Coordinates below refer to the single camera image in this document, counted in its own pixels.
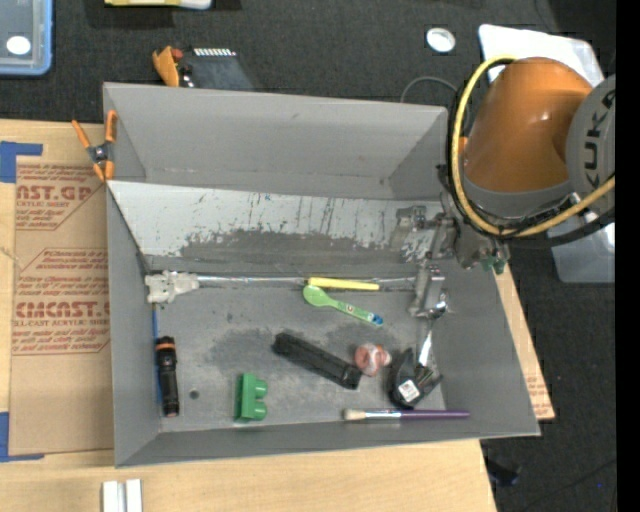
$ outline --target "black plastic object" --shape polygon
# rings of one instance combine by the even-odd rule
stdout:
[[[183,50],[178,62],[180,87],[255,91],[262,89],[241,57],[227,48]]]
[[[158,382],[162,397],[162,412],[165,416],[177,416],[180,413],[178,379],[176,377],[176,342],[171,336],[163,336],[156,341],[156,364]]]
[[[360,384],[360,377],[362,377],[360,369],[290,334],[276,335],[273,350],[343,388],[356,389]]]
[[[496,487],[511,487],[518,483],[522,466],[510,457],[504,456],[496,450],[497,445],[491,441],[480,443],[484,455],[489,480]]]
[[[408,348],[391,369],[391,401],[404,409],[412,409],[431,393],[442,380],[441,375],[425,366],[416,365],[413,349]]]

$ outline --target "cardboard sheet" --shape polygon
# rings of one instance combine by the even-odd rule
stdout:
[[[496,283],[502,305],[507,312],[509,328],[527,383],[533,412],[538,420],[551,420],[555,418],[555,412],[509,266],[501,275],[496,276]]]
[[[13,309],[15,192],[12,183],[0,183],[0,411],[9,408],[11,356],[8,341]]]
[[[44,146],[18,157],[9,453],[109,448],[104,185],[70,124],[2,122],[0,138]]]

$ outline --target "white plastic part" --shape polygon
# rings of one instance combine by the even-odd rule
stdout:
[[[211,0],[182,0],[180,7],[187,9],[208,9],[211,6]]]
[[[13,55],[26,55],[31,51],[31,41],[24,36],[13,36],[7,40],[7,50]]]
[[[581,39],[488,24],[480,25],[478,37],[485,60],[502,54],[518,59],[547,57],[569,66],[593,87],[604,80],[593,47]],[[489,81],[495,80],[503,69],[504,66],[491,68],[487,72]]]
[[[456,46],[455,36],[449,30],[442,27],[429,29],[425,39],[432,49],[440,53],[450,52]]]
[[[197,274],[170,272],[145,276],[144,284],[149,287],[147,302],[161,303],[174,301],[176,296],[197,290],[200,287]]]
[[[102,482],[102,512],[142,512],[142,481]]]

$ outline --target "black flashlight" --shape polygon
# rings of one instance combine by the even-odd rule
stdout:
[[[171,336],[163,336],[156,341],[156,364],[158,381],[162,395],[162,411],[165,416],[177,416],[180,412],[178,399],[178,378],[176,376],[176,342]]]

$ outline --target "yellow handle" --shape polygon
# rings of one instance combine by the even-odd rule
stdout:
[[[362,281],[348,281],[345,279],[332,279],[330,277],[310,277],[307,283],[319,288],[343,288],[346,290],[379,290],[376,283],[363,283]]]

